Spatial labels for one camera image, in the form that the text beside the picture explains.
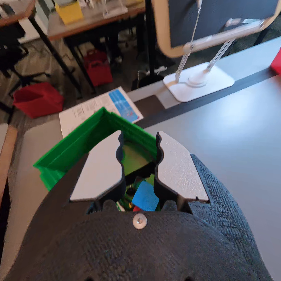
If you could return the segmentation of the blue block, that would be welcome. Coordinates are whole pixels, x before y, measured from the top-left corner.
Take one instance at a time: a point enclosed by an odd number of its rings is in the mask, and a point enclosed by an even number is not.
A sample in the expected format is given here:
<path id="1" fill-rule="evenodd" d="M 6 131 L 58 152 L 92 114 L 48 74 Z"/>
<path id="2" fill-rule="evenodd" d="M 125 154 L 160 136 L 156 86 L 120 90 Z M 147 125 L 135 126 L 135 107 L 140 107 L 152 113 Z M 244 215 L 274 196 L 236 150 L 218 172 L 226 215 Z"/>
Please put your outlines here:
<path id="1" fill-rule="evenodd" d="M 132 204 L 143 211 L 154 212 L 159 203 L 159 198 L 154 193 L 154 187 L 146 181 L 141 181 L 132 199 Z"/>

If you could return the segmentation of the green plastic bin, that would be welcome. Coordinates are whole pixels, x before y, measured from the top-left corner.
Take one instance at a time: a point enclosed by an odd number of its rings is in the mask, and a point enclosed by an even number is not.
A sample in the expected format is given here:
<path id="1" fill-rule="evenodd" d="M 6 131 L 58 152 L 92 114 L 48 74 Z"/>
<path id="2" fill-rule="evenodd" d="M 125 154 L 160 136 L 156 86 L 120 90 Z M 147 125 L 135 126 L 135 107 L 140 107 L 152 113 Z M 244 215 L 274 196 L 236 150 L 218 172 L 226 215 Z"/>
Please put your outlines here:
<path id="1" fill-rule="evenodd" d="M 123 154 L 121 163 L 125 170 L 126 185 L 133 184 L 137 176 L 148 177 L 147 175 L 153 174 L 157 152 L 156 138 L 102 107 L 34 164 L 49 191 L 39 209 L 44 207 L 49 213 L 68 211 L 74 214 L 81 207 L 86 214 L 101 211 L 103 202 L 98 203 L 98 209 L 93 200 L 71 202 L 70 196 L 89 151 L 119 129 L 123 132 L 125 144 L 140 151 L 137 156 Z"/>

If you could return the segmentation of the white board stand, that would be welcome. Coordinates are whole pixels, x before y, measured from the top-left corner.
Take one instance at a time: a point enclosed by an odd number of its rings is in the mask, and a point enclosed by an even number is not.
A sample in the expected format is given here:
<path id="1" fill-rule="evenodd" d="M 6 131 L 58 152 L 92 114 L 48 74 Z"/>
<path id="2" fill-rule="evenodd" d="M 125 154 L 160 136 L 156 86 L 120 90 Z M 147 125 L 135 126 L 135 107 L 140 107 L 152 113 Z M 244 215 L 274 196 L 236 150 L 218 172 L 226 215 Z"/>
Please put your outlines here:
<path id="1" fill-rule="evenodd" d="M 191 50 L 182 56 L 177 71 L 163 79 L 165 86 L 177 101 L 188 102 L 234 84 L 234 79 L 231 76 L 215 66 L 234 41 L 235 39 L 232 39 L 223 43 L 209 63 L 184 69 L 187 59 L 192 53 Z"/>

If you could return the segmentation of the red plastic bin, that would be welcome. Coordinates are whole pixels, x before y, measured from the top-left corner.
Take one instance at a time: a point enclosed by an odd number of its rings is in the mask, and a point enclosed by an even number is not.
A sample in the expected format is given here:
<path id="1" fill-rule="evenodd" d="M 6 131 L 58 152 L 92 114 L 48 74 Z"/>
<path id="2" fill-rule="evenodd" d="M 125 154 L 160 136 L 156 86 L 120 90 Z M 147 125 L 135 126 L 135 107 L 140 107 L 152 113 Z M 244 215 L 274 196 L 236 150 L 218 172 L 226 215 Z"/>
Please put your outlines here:
<path id="1" fill-rule="evenodd" d="M 279 49 L 278 53 L 276 54 L 275 58 L 273 59 L 270 68 L 274 71 L 277 75 L 281 76 L 281 48 Z"/>

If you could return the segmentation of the printed paper sheet blue patch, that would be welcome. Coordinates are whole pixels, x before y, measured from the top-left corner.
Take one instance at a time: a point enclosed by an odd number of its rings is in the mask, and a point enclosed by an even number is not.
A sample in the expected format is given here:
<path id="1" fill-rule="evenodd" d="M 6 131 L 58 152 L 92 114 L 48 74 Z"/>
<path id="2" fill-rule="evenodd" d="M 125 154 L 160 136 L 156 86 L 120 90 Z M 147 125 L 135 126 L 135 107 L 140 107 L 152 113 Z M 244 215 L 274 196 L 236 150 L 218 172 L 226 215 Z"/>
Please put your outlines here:
<path id="1" fill-rule="evenodd" d="M 59 113 L 62 137 L 65 138 L 85 120 L 104 107 L 131 123 L 144 118 L 122 87 L 103 93 Z"/>

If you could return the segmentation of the wooden top desk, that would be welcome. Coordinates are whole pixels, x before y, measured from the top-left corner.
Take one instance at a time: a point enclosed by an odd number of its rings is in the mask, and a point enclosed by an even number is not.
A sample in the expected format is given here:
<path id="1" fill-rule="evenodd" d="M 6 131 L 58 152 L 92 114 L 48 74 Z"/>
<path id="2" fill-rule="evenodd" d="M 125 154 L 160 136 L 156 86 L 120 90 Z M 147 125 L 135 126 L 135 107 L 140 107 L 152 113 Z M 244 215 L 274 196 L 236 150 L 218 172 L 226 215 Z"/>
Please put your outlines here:
<path id="1" fill-rule="evenodd" d="M 31 25 L 35 28 L 37 33 L 39 34 L 40 38 L 46 45 L 47 49 L 50 51 L 53 58 L 57 61 L 59 66 L 62 68 L 64 74 L 68 77 L 72 85 L 75 87 L 76 97 L 78 99 L 82 98 L 81 94 L 81 86 L 79 82 L 76 80 L 76 78 L 73 75 L 73 72 L 70 71 L 68 66 L 63 61 L 60 54 L 57 52 L 57 50 L 52 45 L 51 41 L 49 40 L 47 34 L 41 29 L 39 24 L 37 23 L 35 17 L 37 14 L 37 8 L 36 3 L 43 2 L 46 6 L 47 13 L 50 12 L 49 7 L 45 3 L 45 1 L 36 1 L 36 0 L 26 0 L 26 1 L 11 1 L 8 3 L 8 5 L 11 6 L 11 9 L 14 11 L 13 14 L 5 14 L 4 17 L 1 19 L 0 26 L 8 26 L 13 23 L 19 22 L 23 19 L 28 19 Z"/>

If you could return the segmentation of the black office chair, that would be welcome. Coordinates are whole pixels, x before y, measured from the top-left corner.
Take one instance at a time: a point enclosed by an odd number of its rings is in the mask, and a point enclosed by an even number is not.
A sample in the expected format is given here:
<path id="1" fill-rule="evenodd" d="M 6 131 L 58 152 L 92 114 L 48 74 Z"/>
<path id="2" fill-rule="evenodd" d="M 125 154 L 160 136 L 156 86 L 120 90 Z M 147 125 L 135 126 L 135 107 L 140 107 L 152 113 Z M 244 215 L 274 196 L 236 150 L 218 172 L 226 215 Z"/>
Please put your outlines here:
<path id="1" fill-rule="evenodd" d="M 0 71 L 6 78 L 11 77 L 8 71 L 12 71 L 19 78 L 19 81 L 8 93 L 10 97 L 12 97 L 13 93 L 19 87 L 25 87 L 31 83 L 40 83 L 39 80 L 34 79 L 36 77 L 41 75 L 45 75 L 48 78 L 51 77 L 51 75 L 46 72 L 24 76 L 16 71 L 15 65 L 29 55 L 28 49 L 18 41 L 18 39 L 24 37 L 25 34 L 25 30 L 19 22 L 0 28 Z"/>

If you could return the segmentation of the grey table wooden edge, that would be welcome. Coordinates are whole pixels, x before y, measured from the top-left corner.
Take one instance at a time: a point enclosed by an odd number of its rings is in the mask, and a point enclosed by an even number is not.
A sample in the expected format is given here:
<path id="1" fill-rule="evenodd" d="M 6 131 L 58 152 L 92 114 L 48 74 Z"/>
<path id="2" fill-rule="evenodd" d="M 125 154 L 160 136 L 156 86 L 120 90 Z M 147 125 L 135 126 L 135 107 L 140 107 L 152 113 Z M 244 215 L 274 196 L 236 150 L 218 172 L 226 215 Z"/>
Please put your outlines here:
<path id="1" fill-rule="evenodd" d="M 128 8 L 128 12 L 112 18 L 103 17 L 102 7 L 96 6 L 94 9 L 85 7 L 82 9 L 83 19 L 65 25 L 57 12 L 50 13 L 48 20 L 47 36 L 49 40 L 59 40 L 69 37 L 99 26 L 132 18 L 146 11 L 145 1 L 123 1 Z"/>

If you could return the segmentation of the yellow plastic bin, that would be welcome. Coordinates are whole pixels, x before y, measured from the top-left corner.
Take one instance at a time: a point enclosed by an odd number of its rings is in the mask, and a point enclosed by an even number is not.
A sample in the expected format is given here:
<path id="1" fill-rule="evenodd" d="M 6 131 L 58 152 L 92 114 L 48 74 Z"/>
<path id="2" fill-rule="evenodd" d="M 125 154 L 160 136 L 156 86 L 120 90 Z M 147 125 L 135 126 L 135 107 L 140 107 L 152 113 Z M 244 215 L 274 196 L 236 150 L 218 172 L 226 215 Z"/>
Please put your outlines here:
<path id="1" fill-rule="evenodd" d="M 65 25 L 76 23 L 84 19 L 79 1 L 58 3 L 55 1 L 55 10 Z"/>

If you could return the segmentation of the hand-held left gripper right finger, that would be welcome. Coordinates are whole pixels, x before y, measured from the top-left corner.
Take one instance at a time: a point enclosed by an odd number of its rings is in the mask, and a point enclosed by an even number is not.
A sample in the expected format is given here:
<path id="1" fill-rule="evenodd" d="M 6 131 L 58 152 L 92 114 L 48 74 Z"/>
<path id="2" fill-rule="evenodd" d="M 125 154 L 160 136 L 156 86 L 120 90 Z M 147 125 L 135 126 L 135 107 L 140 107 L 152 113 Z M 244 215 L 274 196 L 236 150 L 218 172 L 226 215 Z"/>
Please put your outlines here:
<path id="1" fill-rule="evenodd" d="M 154 192 L 163 201 L 208 202 L 209 197 L 190 152 L 163 131 L 156 134 Z"/>

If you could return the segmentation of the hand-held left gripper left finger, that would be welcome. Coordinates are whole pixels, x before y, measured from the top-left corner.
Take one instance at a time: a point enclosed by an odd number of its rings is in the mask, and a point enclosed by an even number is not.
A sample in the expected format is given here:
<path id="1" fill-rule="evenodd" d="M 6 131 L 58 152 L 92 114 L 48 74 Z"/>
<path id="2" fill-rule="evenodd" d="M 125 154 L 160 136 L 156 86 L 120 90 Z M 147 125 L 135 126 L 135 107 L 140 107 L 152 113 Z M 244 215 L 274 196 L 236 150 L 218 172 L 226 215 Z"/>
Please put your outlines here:
<path id="1" fill-rule="evenodd" d="M 90 150 L 70 196 L 72 202 L 113 200 L 125 194 L 124 136 L 115 131 Z"/>

